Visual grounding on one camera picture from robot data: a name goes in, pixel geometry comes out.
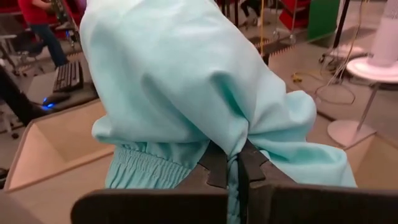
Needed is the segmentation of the open cardboard box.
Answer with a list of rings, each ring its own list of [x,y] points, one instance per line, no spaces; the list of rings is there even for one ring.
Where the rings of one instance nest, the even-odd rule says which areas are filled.
[[[12,192],[110,156],[113,146],[91,135],[105,115],[100,100],[37,118],[26,127],[4,190]]]

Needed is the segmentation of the white tower fan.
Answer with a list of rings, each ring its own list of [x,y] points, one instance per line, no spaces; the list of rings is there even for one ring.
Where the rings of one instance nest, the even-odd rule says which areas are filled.
[[[398,0],[387,0],[368,63],[391,67],[398,61]]]

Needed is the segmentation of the green panel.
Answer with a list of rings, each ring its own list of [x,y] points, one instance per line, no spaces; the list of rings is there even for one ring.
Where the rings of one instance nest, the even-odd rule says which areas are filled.
[[[336,29],[340,0],[312,0],[310,4],[307,39],[318,39]]]

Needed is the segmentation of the black computer mouse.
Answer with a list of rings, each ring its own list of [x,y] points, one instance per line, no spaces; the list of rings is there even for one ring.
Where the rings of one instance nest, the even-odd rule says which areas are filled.
[[[54,108],[57,104],[64,102],[70,98],[69,93],[65,92],[55,92],[50,96],[44,98],[42,106],[44,108]]]

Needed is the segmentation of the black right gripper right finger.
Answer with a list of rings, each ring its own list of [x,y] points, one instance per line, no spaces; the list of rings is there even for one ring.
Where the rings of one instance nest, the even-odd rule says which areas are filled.
[[[298,184],[250,141],[238,176],[241,224],[398,224],[398,190]]]

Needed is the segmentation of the red cart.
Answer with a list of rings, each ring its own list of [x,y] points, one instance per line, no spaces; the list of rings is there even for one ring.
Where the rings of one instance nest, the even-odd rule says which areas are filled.
[[[279,0],[283,6],[279,20],[289,31],[307,28],[311,1]]]

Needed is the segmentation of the black computer keyboard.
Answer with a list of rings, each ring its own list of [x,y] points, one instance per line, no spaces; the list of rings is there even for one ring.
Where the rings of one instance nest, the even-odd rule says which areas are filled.
[[[71,92],[83,88],[83,70],[79,60],[56,69],[53,92]]]

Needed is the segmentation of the light teal garment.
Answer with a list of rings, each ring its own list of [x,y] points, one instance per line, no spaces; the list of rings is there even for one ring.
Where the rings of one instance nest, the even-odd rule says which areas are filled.
[[[214,0],[87,0],[80,37],[115,146],[110,189],[172,189],[209,143],[228,158],[228,224],[240,224],[237,155],[246,141],[301,184],[354,187],[346,153],[307,142],[317,117],[287,92]]]

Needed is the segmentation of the black stand pole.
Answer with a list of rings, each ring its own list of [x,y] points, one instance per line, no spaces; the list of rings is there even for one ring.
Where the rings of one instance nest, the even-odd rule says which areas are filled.
[[[336,30],[336,34],[335,34],[335,39],[332,45],[332,49],[335,49],[339,46],[340,44],[340,39],[341,39],[341,34],[343,31],[343,27],[344,27],[344,23],[345,23],[345,19],[346,19],[346,15],[348,12],[348,8],[349,8],[349,4],[350,4],[351,0],[340,0],[340,7],[339,7],[339,23],[338,23],[338,27]]]

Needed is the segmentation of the person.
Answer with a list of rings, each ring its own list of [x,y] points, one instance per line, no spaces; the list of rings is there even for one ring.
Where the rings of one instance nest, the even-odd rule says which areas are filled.
[[[260,26],[261,24],[261,0],[242,0],[241,4],[240,4],[240,8],[242,9],[243,13],[244,13],[244,20],[243,23],[241,24],[241,26],[248,26],[249,23],[251,22],[254,26]],[[249,8],[251,8],[255,14],[256,17],[252,20],[250,20],[249,16]]]
[[[48,24],[47,11],[52,9],[52,4],[44,0],[17,0],[17,3],[27,25],[47,46],[55,66],[67,64],[62,46]]]

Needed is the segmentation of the white round pedestal table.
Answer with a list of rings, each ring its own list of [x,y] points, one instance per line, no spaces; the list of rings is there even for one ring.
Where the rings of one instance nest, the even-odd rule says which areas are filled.
[[[351,60],[346,68],[354,76],[374,82],[374,87],[359,121],[336,120],[327,127],[327,133],[332,140],[345,148],[354,146],[376,133],[373,128],[364,124],[364,120],[368,115],[380,84],[398,83],[398,61],[390,65],[379,66],[370,64],[367,57],[361,57]]]

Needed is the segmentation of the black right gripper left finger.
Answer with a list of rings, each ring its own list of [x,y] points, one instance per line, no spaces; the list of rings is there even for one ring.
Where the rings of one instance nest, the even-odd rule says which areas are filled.
[[[226,224],[227,158],[209,143],[174,189],[94,190],[73,205],[72,224]]]

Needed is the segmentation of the black acoustic foam panel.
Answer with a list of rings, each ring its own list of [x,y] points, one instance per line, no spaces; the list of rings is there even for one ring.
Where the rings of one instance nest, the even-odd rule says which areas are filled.
[[[260,37],[251,37],[249,38],[249,41],[255,46],[259,54],[262,56],[273,56],[294,48],[293,45],[285,44],[281,41],[270,40],[267,38],[263,38],[263,40],[261,40]]]

